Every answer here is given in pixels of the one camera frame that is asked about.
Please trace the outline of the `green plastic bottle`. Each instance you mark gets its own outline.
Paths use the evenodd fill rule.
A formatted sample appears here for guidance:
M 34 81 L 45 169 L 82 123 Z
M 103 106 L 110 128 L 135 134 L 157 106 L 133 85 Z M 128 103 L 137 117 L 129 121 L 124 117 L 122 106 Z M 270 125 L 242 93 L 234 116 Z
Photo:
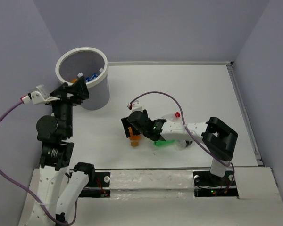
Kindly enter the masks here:
M 154 141 L 154 146 L 156 147 L 166 147 L 166 146 L 170 146 L 172 145 L 173 143 L 175 143 L 176 140 L 159 140 L 159 141 Z

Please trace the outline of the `red label clear bottle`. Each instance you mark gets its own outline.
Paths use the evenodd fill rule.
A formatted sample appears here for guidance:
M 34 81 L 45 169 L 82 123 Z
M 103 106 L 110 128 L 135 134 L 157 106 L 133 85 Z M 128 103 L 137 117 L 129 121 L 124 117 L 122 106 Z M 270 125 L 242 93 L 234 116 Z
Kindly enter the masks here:
M 160 117 L 160 119 L 169 120 L 172 122 L 181 122 L 181 114 L 179 112 L 167 113 Z

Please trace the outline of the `black label clear bottle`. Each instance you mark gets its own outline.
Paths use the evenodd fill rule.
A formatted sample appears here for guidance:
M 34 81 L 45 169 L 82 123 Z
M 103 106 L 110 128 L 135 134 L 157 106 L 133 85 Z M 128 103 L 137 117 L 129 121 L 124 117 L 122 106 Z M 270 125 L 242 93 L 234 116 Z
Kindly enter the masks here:
M 178 140 L 176 141 L 176 147 L 179 151 L 189 147 L 191 144 L 193 143 L 193 141 L 186 141 L 186 140 Z

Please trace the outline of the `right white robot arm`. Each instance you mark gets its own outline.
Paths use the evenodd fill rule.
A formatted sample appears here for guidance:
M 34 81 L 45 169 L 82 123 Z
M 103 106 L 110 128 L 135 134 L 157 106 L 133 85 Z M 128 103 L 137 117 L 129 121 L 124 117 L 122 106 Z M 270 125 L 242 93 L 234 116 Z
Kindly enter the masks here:
M 195 142 L 204 147 L 212 156 L 208 180 L 214 185 L 225 179 L 225 172 L 233 159 L 238 133 L 217 117 L 207 122 L 184 124 L 179 120 L 159 118 L 151 120 L 147 111 L 134 111 L 121 119 L 126 137 L 129 130 L 134 135 L 143 135 L 152 141 Z

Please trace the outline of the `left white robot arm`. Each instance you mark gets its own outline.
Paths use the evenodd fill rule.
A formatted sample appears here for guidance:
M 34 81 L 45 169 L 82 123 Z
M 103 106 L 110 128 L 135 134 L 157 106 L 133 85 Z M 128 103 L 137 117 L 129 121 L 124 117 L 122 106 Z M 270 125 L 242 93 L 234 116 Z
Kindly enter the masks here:
M 65 189 L 60 190 L 74 149 L 74 143 L 67 141 L 73 135 L 73 107 L 88 99 L 89 91 L 82 76 L 71 85 L 62 83 L 51 93 L 39 85 L 29 97 L 34 105 L 50 105 L 52 112 L 41 117 L 36 124 L 37 140 L 42 146 L 38 199 L 26 225 L 67 226 L 71 224 L 70 212 L 76 210 L 80 192 L 95 180 L 94 166 L 80 162 Z

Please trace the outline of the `grey bin white rim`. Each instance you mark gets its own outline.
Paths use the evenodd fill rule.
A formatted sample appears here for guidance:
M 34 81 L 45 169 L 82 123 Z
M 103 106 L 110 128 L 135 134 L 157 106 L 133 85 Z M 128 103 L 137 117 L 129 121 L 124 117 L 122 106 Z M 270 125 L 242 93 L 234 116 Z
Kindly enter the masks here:
M 85 78 L 89 99 L 83 101 L 83 108 L 99 110 L 108 103 L 108 59 L 102 51 L 91 47 L 70 50 L 57 61 L 55 73 L 61 83 L 69 85 L 74 79 Z

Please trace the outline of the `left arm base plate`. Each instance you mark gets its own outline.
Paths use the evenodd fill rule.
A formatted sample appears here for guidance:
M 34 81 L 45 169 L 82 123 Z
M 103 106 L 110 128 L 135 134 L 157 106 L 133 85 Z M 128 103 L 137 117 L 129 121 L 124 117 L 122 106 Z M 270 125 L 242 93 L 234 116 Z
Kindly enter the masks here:
M 79 198 L 109 198 L 110 180 L 109 171 L 95 171 L 94 180 L 82 189 Z

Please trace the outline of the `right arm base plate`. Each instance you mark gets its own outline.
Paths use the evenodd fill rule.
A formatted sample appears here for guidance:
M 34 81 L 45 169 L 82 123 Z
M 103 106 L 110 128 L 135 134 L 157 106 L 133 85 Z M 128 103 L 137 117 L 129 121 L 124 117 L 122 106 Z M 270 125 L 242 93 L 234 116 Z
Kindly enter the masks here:
M 195 197 L 238 197 L 238 190 L 233 172 L 227 170 L 220 178 L 209 171 L 196 171 L 193 173 Z

